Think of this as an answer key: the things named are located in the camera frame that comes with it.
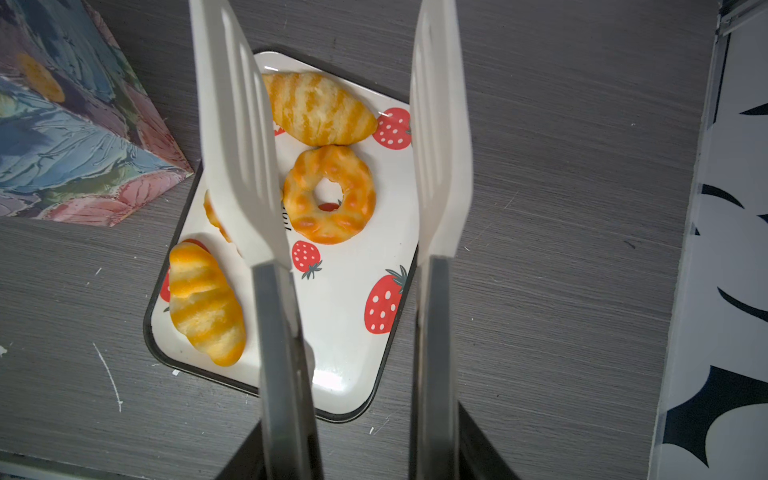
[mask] pastry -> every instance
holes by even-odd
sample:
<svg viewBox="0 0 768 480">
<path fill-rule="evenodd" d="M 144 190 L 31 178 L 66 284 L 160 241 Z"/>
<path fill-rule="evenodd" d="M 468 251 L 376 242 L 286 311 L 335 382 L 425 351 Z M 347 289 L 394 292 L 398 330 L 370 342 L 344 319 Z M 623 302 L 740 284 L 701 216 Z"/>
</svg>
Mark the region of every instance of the pastry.
<svg viewBox="0 0 768 480">
<path fill-rule="evenodd" d="M 216 259 L 195 243 L 170 251 L 170 319 L 192 346 L 219 366 L 245 349 L 243 309 Z"/>
<path fill-rule="evenodd" d="M 344 199 L 337 210 L 323 211 L 315 202 L 315 186 L 324 177 L 341 186 Z M 309 240 L 341 243 L 360 233 L 376 208 L 371 170 L 349 147 L 305 151 L 288 172 L 283 205 L 293 229 Z"/>
<path fill-rule="evenodd" d="M 304 144 L 350 145 L 376 131 L 376 117 L 330 78 L 314 72 L 262 77 L 275 123 Z"/>
<path fill-rule="evenodd" d="M 221 234 L 223 235 L 224 239 L 227 242 L 232 242 L 230 239 L 230 236 L 227 235 L 227 231 L 224 229 L 224 227 L 221 226 L 221 222 L 219 221 L 219 217 L 216 216 L 216 212 L 214 212 L 214 206 L 210 204 L 210 192 L 208 190 L 205 190 L 205 198 L 203 199 L 203 207 L 205 208 L 205 216 L 208 217 L 208 221 L 211 225 L 218 228 Z"/>
</svg>

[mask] tray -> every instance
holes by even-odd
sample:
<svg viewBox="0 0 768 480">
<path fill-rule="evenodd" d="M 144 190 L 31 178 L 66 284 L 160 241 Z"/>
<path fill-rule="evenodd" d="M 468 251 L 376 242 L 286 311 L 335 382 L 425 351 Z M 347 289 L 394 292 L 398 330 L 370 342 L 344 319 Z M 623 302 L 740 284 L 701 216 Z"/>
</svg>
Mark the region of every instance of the tray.
<svg viewBox="0 0 768 480">
<path fill-rule="evenodd" d="M 408 129 L 409 106 L 346 80 L 346 75 L 330 74 L 328 68 L 320 70 L 278 51 L 263 51 L 254 57 L 264 73 L 323 71 L 379 117 L 380 131 L 351 146 L 368 164 L 376 182 L 376 210 L 362 232 L 337 245 L 314 244 L 293 231 L 283 212 L 286 237 L 292 246 L 292 274 L 304 336 L 314 359 L 312 389 L 316 413 L 330 422 L 347 422 L 361 415 L 373 399 L 415 270 L 419 212 L 413 153 L 409 135 L 404 137 L 401 131 L 391 133 L 399 130 L 400 124 L 403 130 Z M 311 147 L 277 126 L 275 133 L 282 184 L 299 154 Z M 258 395 L 260 354 L 253 281 L 237 248 L 205 216 L 206 182 L 201 168 L 171 246 L 196 240 L 217 258 L 243 307 L 245 351 L 235 365 L 220 367 L 176 331 L 167 311 L 167 255 L 144 317 L 144 337 L 150 351 L 166 365 Z M 316 197 L 319 204 L 334 204 L 342 198 L 338 185 L 327 180 L 316 189 Z M 395 278 L 403 284 L 402 293 L 393 282 Z"/>
</svg>

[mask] tissue box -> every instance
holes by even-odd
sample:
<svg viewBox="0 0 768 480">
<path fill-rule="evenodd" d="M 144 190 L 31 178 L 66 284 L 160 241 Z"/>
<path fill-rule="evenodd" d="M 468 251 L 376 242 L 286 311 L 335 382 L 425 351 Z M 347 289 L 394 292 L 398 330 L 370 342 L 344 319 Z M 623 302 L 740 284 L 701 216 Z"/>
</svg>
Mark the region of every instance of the tissue box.
<svg viewBox="0 0 768 480">
<path fill-rule="evenodd" d="M 99 14 L 0 0 L 0 215 L 115 225 L 193 171 Z"/>
</svg>

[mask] strawberry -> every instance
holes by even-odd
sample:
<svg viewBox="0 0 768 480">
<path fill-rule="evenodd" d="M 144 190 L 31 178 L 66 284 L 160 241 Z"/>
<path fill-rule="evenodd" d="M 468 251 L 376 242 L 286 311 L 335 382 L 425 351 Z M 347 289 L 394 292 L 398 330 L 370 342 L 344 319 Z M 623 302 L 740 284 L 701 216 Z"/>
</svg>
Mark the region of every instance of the strawberry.
<svg viewBox="0 0 768 480">
<path fill-rule="evenodd" d="M 320 264 L 323 261 L 320 259 L 320 252 L 311 243 L 302 241 L 294 243 L 293 248 L 291 248 L 291 257 L 296 270 L 303 272 L 302 280 L 305 278 L 309 280 L 310 275 L 315 278 L 315 272 L 322 270 Z"/>
<path fill-rule="evenodd" d="M 389 333 L 392 330 L 402 298 L 402 290 L 408 279 L 408 272 L 402 265 L 400 273 L 394 270 L 386 272 L 389 275 L 381 277 L 376 282 L 366 302 L 366 330 L 371 333 Z"/>
<path fill-rule="evenodd" d="M 339 203 L 337 204 L 334 204 L 334 203 L 320 204 L 317 207 L 324 212 L 333 212 L 334 210 L 337 210 L 339 207 L 341 207 L 341 200 L 339 200 Z"/>
<path fill-rule="evenodd" d="M 205 245 L 203 245 L 203 243 L 200 242 L 199 240 L 195 240 L 194 238 L 187 238 L 184 241 L 189 243 L 194 243 L 198 247 L 210 253 L 210 251 L 205 247 Z M 165 300 L 168 303 L 170 303 L 170 279 L 168 278 L 169 273 L 170 273 L 170 269 L 168 270 L 168 272 L 165 273 L 165 280 L 163 280 L 163 286 L 160 288 L 160 298 Z"/>
<path fill-rule="evenodd" d="M 411 114 L 402 108 L 390 108 L 379 117 L 379 127 L 373 134 L 376 142 L 392 150 L 402 150 L 411 144 Z"/>
</svg>

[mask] table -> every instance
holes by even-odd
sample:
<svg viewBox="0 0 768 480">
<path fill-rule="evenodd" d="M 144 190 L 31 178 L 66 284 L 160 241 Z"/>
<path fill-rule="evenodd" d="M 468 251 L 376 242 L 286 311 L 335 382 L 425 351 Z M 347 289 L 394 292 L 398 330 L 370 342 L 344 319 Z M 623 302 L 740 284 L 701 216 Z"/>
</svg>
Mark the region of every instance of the table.
<svg viewBox="0 0 768 480">
<path fill-rule="evenodd" d="M 197 162 L 187 3 L 91 4 Z M 407 95 L 418 2 L 232 4 L 253 48 Z M 458 383 L 522 478 L 645 478 L 716 13 L 458 0 L 475 152 L 453 279 Z M 0 451 L 212 478 L 256 424 L 258 399 L 172 375 L 142 338 L 190 184 L 111 229 L 0 219 Z M 414 315 L 411 295 L 365 415 L 319 424 L 327 478 L 405 478 Z"/>
</svg>

